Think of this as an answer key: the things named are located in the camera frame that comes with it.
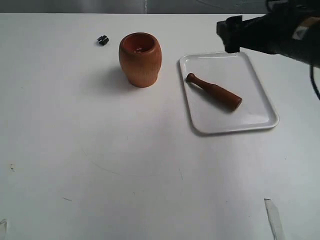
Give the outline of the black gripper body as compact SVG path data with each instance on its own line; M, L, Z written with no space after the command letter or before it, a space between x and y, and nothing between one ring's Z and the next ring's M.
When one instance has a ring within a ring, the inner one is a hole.
M320 2L268 0L267 14L244 20L240 47L320 66Z

